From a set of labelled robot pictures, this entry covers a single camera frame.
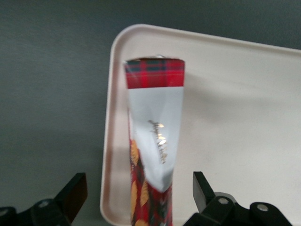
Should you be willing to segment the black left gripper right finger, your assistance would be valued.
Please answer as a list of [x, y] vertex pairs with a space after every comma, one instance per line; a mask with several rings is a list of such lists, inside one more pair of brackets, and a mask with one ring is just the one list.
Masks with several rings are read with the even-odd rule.
[[193, 172], [193, 198], [198, 212], [187, 226], [290, 226], [291, 222], [274, 205], [253, 202], [242, 207], [227, 193], [214, 192], [201, 171]]

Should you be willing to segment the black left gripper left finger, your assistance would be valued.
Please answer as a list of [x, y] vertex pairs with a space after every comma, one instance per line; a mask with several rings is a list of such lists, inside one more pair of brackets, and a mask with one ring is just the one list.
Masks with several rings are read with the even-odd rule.
[[53, 199], [40, 200], [19, 213], [14, 207], [1, 207], [0, 224], [2, 226], [70, 226], [86, 199], [86, 174], [76, 173]]

